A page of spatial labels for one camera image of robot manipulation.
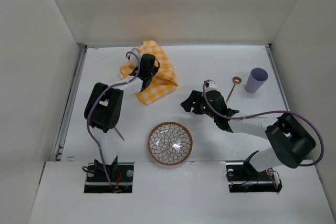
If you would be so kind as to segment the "yellow white checkered cloth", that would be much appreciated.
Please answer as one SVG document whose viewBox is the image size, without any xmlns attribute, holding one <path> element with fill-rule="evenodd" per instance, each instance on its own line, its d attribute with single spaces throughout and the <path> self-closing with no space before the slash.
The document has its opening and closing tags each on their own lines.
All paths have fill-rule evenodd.
<svg viewBox="0 0 336 224">
<path fill-rule="evenodd" d="M 140 102 L 149 105 L 159 98 L 174 91 L 178 87 L 176 74 L 171 62 L 166 56 L 165 52 L 154 40 L 145 40 L 141 46 L 138 47 L 140 53 L 152 54 L 160 62 L 160 68 L 156 75 L 153 77 L 150 85 L 143 91 L 137 93 L 136 97 Z M 135 68 L 129 62 L 120 67 L 118 77 L 124 79 L 130 75 Z"/>
</svg>

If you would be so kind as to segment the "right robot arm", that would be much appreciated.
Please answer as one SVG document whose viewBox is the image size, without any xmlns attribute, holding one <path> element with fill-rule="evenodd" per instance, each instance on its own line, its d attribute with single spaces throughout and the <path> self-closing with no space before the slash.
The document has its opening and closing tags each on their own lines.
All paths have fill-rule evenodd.
<svg viewBox="0 0 336 224">
<path fill-rule="evenodd" d="M 255 151 L 242 161 L 246 173 L 263 172 L 279 165 L 297 168 L 316 147 L 313 137 L 289 113 L 279 117 L 243 116 L 238 110 L 227 107 L 219 91 L 205 93 L 193 90 L 181 103 L 186 112 L 206 114 L 216 126 L 230 133 L 244 133 L 263 138 L 270 148 Z"/>
</svg>

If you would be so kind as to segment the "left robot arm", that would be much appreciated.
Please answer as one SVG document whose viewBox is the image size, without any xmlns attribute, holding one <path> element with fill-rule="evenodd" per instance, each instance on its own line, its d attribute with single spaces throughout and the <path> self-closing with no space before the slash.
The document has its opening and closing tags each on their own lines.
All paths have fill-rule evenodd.
<svg viewBox="0 0 336 224">
<path fill-rule="evenodd" d="M 100 161 L 95 167 L 112 179 L 116 172 L 116 160 L 106 161 L 103 156 L 103 144 L 92 133 L 92 128 L 97 128 L 103 133 L 115 128 L 120 118 L 122 100 L 128 95 L 143 92 L 149 87 L 153 77 L 160 68 L 160 63 L 154 55 L 128 51 L 126 58 L 133 56 L 136 60 L 135 68 L 125 79 L 112 85 L 98 82 L 94 85 L 90 98 L 84 111 L 88 134 L 97 144 Z"/>
</svg>

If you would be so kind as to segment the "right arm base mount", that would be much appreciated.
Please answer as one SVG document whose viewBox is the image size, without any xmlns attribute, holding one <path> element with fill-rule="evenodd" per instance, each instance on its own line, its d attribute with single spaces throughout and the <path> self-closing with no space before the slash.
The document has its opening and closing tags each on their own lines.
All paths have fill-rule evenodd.
<svg viewBox="0 0 336 224">
<path fill-rule="evenodd" d="M 257 172 L 249 163 L 226 162 L 230 193 L 279 193 L 282 180 L 273 168 Z"/>
</svg>

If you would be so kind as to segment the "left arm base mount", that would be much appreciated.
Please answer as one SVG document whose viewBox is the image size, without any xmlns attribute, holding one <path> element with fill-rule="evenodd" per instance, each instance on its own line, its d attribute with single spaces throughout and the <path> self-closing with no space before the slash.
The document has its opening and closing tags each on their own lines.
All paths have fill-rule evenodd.
<svg viewBox="0 0 336 224">
<path fill-rule="evenodd" d="M 116 174 L 109 184 L 105 172 L 96 170 L 93 163 L 83 166 L 86 173 L 84 193 L 87 194 L 130 194 L 133 189 L 134 163 L 119 163 Z"/>
</svg>

